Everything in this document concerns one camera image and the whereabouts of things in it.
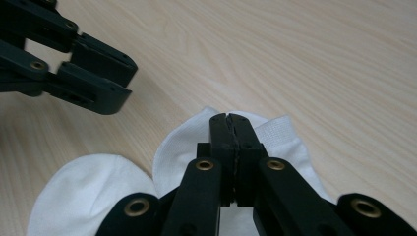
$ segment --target wood grain surface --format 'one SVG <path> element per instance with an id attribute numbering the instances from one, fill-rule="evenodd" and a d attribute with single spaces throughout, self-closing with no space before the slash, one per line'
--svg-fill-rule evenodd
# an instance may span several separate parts
<path id="1" fill-rule="evenodd" d="M 60 0 L 80 30 L 140 70 L 101 116 L 0 93 L 0 235 L 25 235 L 51 176 L 91 153 L 151 176 L 170 131 L 212 106 L 291 116 L 326 190 L 373 196 L 417 227 L 417 1 Z M 29 42 L 54 72 L 69 55 Z"/>

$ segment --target brass insert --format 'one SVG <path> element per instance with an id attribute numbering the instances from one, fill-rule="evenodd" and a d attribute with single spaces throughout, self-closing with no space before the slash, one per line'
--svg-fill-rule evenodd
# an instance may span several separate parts
<path id="1" fill-rule="evenodd" d="M 370 217 L 370 218 L 379 218 L 381 217 L 380 209 L 374 204 L 360 199 L 354 199 L 350 202 L 352 207 L 360 214 Z"/>
<path id="2" fill-rule="evenodd" d="M 39 61 L 32 61 L 30 63 L 30 66 L 34 69 L 37 69 L 37 70 L 42 70 L 43 68 L 45 68 L 45 65 L 42 62 L 39 62 Z"/>
<path id="3" fill-rule="evenodd" d="M 128 204 L 126 204 L 125 213 L 128 216 L 136 217 L 146 213 L 149 210 L 149 208 L 150 204 L 147 199 L 132 199 Z"/>
<path id="4" fill-rule="evenodd" d="M 75 25 L 74 23 L 72 23 L 72 22 L 67 22 L 67 23 L 65 24 L 65 26 L 67 26 L 67 28 L 72 29 L 72 28 L 74 28 L 76 25 Z"/>
<path id="5" fill-rule="evenodd" d="M 208 160 L 201 160 L 196 163 L 196 167 L 199 170 L 211 170 L 214 167 L 214 164 Z"/>
<path id="6" fill-rule="evenodd" d="M 267 166 L 273 170 L 283 170 L 285 168 L 285 164 L 278 160 L 269 160 Z"/>

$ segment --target black mechanical arm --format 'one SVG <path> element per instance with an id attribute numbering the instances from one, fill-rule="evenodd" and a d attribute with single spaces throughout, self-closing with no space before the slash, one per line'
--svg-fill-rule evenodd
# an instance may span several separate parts
<path id="1" fill-rule="evenodd" d="M 82 33 L 59 15 L 56 0 L 0 0 L 0 92 L 39 96 L 43 91 L 85 109 L 113 114 L 131 91 L 138 70 L 126 54 Z M 41 59 L 24 51 L 31 39 L 69 53 L 57 74 Z"/>
<path id="2" fill-rule="evenodd" d="M 360 194 L 323 200 L 286 160 L 269 157 L 245 117 L 209 120 L 178 188 L 161 199 L 133 194 L 106 216 L 97 236 L 218 235 L 220 207 L 252 207 L 260 235 L 417 235 L 379 201 Z"/>

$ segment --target light wood tabletop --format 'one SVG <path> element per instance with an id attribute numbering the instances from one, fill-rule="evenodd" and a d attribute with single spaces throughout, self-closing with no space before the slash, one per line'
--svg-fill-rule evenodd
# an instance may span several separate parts
<path id="1" fill-rule="evenodd" d="M 151 176 L 162 140 L 205 106 L 289 115 L 334 199 L 372 196 L 417 228 L 417 1 L 60 0 L 58 11 L 139 71 L 109 116 L 0 93 L 0 235 L 25 235 L 45 184 L 79 156 L 121 154 Z M 69 59 L 27 51 L 52 72 Z"/>

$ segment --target white fabric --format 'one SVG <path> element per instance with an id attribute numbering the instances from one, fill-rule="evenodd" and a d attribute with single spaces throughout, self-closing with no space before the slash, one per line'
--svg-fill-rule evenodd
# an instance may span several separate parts
<path id="1" fill-rule="evenodd" d="M 288 116 L 268 121 L 247 112 L 231 113 L 248 118 L 269 156 L 287 159 L 323 198 L 329 199 Z M 154 184 L 144 171 L 118 155 L 88 155 L 66 164 L 36 200 L 28 236 L 92 236 L 123 197 L 138 192 L 162 197 L 178 187 L 187 164 L 196 157 L 197 143 L 209 141 L 209 118 L 216 114 L 207 107 L 166 137 L 154 157 Z M 219 234 L 258 235 L 252 209 L 223 207 Z"/>
<path id="2" fill-rule="evenodd" d="M 243 111 L 231 111 L 251 121 L 269 156 L 288 160 L 322 197 L 329 200 L 314 172 L 309 154 L 297 137 L 290 118 L 283 116 L 269 120 Z M 196 158 L 197 143 L 209 142 L 209 118 L 218 111 L 207 107 L 172 131 L 159 146 L 153 160 L 153 183 L 161 197 L 178 187 L 187 164 Z M 232 205 L 223 207 L 220 214 L 220 236 L 258 235 L 251 208 Z"/>
<path id="3" fill-rule="evenodd" d="M 122 198 L 155 195 L 148 175 L 119 155 L 94 154 L 62 167 L 37 198 L 28 236 L 92 236 Z"/>

